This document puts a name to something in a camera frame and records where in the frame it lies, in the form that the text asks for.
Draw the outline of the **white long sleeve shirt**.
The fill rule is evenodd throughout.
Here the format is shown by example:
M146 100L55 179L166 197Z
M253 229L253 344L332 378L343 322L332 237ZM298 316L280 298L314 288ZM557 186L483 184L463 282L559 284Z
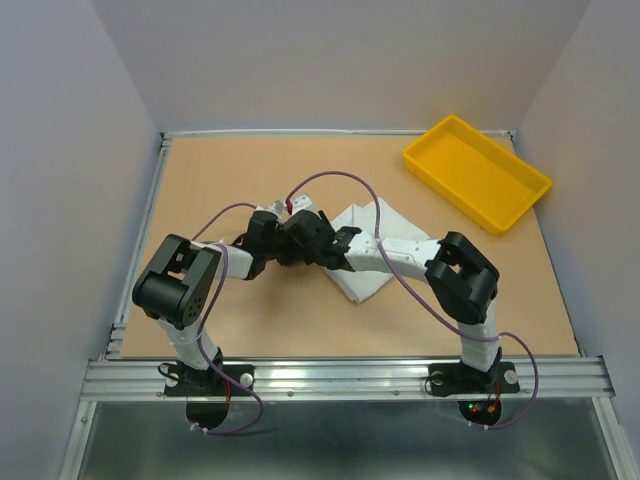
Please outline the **white long sleeve shirt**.
M383 198L379 198L379 204L381 207L380 235L383 239L396 238L411 241L431 239L426 232L398 213ZM351 204L330 223L335 230L344 226L356 226L372 234L375 212L373 201L364 207ZM328 270L324 267L321 267L321 271L355 304L365 302L393 278L391 273L382 272L348 272Z

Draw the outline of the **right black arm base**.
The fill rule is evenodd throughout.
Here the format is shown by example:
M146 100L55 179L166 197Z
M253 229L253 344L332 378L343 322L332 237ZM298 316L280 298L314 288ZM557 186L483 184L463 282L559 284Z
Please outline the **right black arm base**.
M497 388L506 394L520 392L512 362L500 362L488 373L479 372L461 362L430 364L425 380L425 391L436 397L484 395L495 393Z

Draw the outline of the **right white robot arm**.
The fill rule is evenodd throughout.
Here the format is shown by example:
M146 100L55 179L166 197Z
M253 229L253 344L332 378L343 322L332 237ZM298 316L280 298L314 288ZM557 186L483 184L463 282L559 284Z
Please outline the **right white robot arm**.
M301 209L280 229L277 260L321 267L355 303L391 278L425 282L440 305L435 317L461 338L463 384L482 390L495 380L499 272L463 234L434 240L386 203L352 205L334 220Z

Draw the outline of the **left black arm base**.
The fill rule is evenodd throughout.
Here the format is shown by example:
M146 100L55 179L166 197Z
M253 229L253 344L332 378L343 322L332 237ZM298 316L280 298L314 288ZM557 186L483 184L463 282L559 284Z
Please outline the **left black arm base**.
M223 397L230 393L231 397L248 397L249 393L240 387L228 384L213 370L196 370L182 362L162 362L157 367L158 373L164 378L164 395L166 397ZM252 387L255 367L250 364L223 366L223 371L235 381Z

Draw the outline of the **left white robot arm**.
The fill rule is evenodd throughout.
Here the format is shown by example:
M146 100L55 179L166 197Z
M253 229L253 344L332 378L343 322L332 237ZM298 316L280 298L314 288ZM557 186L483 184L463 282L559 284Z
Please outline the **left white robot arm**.
M247 230L230 245L199 243L170 234L139 275L132 302L155 320L178 360L161 370L174 386L191 384L215 392L222 382L222 352L202 327L205 302L215 280L252 280L276 256L283 214L256 208Z

